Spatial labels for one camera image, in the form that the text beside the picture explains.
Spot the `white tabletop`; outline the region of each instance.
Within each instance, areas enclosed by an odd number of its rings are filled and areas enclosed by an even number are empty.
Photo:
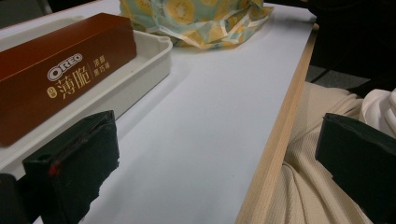
[[[117,1],[56,18],[119,14]],[[82,223],[234,223],[315,17],[275,6],[247,43],[173,49],[170,75],[117,120],[120,167]]]

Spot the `beige fabric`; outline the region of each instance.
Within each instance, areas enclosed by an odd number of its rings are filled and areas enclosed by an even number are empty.
[[[272,207],[265,223],[371,223],[315,160],[325,113],[357,118],[361,99],[340,89],[305,83]]]

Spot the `oreo logo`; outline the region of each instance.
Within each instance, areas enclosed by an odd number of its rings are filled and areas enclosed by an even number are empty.
[[[56,81],[64,74],[65,71],[67,71],[76,63],[81,62],[81,60],[82,60],[82,55],[75,54],[70,58],[64,60],[63,62],[59,63],[57,66],[52,67],[49,70],[47,77],[49,78],[50,81]]]

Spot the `table surface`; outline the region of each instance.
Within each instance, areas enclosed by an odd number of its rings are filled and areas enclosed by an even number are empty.
[[[172,49],[169,76],[117,120],[120,167],[82,223],[255,223],[265,217],[315,22],[305,9],[271,6],[270,19],[241,46]],[[119,2],[48,15],[0,30],[0,37],[101,11],[120,14]]]

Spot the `wooden strip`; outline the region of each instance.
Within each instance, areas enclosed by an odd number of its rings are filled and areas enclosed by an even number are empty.
[[[315,24],[235,223],[263,223],[265,221],[303,92],[317,32],[318,26]]]

